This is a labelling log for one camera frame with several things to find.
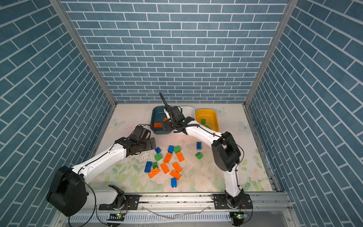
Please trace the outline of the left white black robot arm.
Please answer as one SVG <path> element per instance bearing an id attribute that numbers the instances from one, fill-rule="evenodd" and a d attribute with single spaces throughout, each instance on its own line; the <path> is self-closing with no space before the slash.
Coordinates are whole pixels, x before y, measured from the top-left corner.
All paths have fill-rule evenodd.
<path id="1" fill-rule="evenodd" d="M 155 140 L 150 135 L 150 130 L 138 125 L 128 137 L 117 139 L 111 147 L 93 158 L 73 167 L 60 167 L 55 172 L 46 200 L 66 217 L 92 205 L 123 209 L 126 197 L 122 189 L 115 185 L 92 189 L 90 182 L 114 163 L 155 149 Z"/>

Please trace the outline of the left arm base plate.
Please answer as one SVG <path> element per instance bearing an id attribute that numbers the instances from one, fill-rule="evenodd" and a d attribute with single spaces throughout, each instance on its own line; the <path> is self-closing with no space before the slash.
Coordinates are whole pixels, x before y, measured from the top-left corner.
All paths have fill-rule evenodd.
<path id="1" fill-rule="evenodd" d="M 99 205 L 100 211 L 122 211 L 122 210 L 137 210 L 140 201 L 140 195 L 127 194 L 119 196 L 111 204 Z"/>

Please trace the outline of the green lego small top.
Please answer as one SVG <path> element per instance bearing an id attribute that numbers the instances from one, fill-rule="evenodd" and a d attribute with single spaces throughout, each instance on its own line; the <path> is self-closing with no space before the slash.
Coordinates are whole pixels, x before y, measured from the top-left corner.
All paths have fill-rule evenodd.
<path id="1" fill-rule="evenodd" d="M 197 152 L 197 153 L 195 154 L 195 157 L 196 157 L 197 159 L 202 159 L 202 158 L 203 158 L 203 155 L 202 155 L 200 152 Z"/>

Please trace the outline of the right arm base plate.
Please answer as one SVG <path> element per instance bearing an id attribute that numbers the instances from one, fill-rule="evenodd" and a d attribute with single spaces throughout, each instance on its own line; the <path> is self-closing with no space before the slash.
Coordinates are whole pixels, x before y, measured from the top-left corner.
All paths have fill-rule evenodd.
<path id="1" fill-rule="evenodd" d="M 212 194 L 212 201 L 216 210 L 252 209 L 253 204 L 249 194 L 240 193 L 236 197 L 229 194 Z"/>

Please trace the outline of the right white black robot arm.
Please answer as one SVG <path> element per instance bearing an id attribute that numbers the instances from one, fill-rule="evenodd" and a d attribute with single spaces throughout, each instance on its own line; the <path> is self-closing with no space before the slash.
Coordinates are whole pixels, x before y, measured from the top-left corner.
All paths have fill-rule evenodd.
<path id="1" fill-rule="evenodd" d="M 244 191 L 238 182 L 238 165 L 241 151 L 229 132 L 216 132 L 199 124 L 192 117 L 185 117 L 182 109 L 177 106 L 164 105 L 164 113 L 168 120 L 162 123 L 165 131 L 182 132 L 195 137 L 212 149 L 214 162 L 224 172 L 226 183 L 225 195 L 227 204 L 237 208 L 242 204 Z"/>

